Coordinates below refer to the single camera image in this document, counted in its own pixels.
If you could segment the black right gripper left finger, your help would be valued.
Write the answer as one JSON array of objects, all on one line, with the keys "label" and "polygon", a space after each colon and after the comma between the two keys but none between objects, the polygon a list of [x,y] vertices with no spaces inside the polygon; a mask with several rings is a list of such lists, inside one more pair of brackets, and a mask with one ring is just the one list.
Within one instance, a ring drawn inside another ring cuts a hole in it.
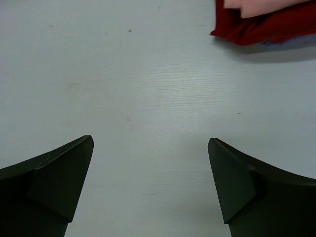
[{"label": "black right gripper left finger", "polygon": [[92,158],[92,136],[0,170],[0,235],[63,237]]}]

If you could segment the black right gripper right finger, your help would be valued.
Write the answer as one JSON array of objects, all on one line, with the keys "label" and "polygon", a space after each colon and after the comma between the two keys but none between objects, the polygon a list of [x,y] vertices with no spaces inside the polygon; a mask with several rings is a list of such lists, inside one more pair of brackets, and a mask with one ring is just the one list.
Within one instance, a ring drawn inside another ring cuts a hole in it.
[{"label": "black right gripper right finger", "polygon": [[210,166],[224,223],[233,237],[314,237],[316,181],[211,138]]}]

